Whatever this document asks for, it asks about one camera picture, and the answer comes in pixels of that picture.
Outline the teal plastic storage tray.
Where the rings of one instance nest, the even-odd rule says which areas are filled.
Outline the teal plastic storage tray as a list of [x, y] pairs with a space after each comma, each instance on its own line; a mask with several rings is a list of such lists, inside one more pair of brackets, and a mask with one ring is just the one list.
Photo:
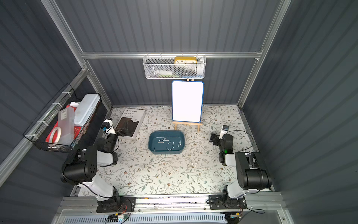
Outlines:
[[185, 136], [179, 130], [159, 130], [149, 136], [148, 149], [155, 155], [180, 154], [184, 147]]

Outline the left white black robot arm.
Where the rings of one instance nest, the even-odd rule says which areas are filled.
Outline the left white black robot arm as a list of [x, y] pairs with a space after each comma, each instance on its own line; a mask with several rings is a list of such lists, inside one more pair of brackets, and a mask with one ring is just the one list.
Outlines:
[[120, 199], [116, 188], [101, 178], [97, 169], [117, 164], [118, 135], [112, 118], [103, 122], [101, 130], [104, 138], [95, 140], [86, 149], [74, 149], [69, 153], [61, 169], [61, 181], [90, 191], [97, 199], [98, 212], [105, 212], [118, 209]]

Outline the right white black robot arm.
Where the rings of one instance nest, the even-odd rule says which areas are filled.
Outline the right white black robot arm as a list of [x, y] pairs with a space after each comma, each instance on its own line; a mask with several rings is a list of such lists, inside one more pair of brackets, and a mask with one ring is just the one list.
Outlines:
[[236, 181], [222, 191], [223, 201], [239, 199], [245, 194], [256, 194], [272, 186], [272, 178], [260, 152], [234, 152], [233, 136], [227, 131], [211, 133], [210, 142], [219, 147], [219, 161], [223, 166], [236, 168]]

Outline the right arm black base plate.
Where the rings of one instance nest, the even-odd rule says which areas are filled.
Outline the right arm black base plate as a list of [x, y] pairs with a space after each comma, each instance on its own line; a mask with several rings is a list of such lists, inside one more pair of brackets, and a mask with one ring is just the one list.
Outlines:
[[229, 197], [223, 197], [223, 195], [209, 195], [206, 203], [211, 210], [241, 210], [246, 209], [245, 198], [232, 199]]

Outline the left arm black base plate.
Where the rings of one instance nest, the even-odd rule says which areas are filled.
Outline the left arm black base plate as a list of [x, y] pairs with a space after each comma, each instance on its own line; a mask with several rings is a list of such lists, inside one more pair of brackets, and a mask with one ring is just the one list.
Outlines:
[[113, 197], [104, 201], [98, 201], [97, 213], [131, 213], [136, 204], [136, 197]]

